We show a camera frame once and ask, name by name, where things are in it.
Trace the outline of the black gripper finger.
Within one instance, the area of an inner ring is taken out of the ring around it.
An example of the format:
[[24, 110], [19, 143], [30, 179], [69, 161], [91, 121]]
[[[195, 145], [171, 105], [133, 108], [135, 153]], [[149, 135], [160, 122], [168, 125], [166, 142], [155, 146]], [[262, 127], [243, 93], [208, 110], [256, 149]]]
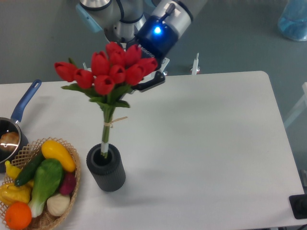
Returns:
[[150, 90], [154, 87], [163, 84], [164, 82], [165, 82], [165, 75], [160, 71], [156, 71], [154, 73], [154, 77], [151, 80], [132, 86], [131, 92], [135, 91], [145, 92], [147, 90]]

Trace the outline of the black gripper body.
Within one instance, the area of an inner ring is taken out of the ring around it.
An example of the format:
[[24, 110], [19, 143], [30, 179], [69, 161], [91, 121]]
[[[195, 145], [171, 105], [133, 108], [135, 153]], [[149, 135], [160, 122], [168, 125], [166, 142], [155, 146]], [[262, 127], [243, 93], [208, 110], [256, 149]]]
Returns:
[[147, 19], [135, 35], [135, 39], [143, 48], [144, 55], [155, 58], [160, 68], [162, 61], [178, 41], [178, 34], [154, 15]]

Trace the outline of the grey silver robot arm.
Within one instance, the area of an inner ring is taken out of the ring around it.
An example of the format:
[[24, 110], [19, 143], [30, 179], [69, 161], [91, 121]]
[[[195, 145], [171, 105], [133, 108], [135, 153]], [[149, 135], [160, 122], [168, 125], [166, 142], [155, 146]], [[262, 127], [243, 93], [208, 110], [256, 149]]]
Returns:
[[153, 57], [158, 70], [132, 88], [144, 92], [165, 82], [169, 51], [207, 2], [205, 0], [81, 0], [76, 11], [94, 33], [124, 48], [138, 45], [144, 58]]

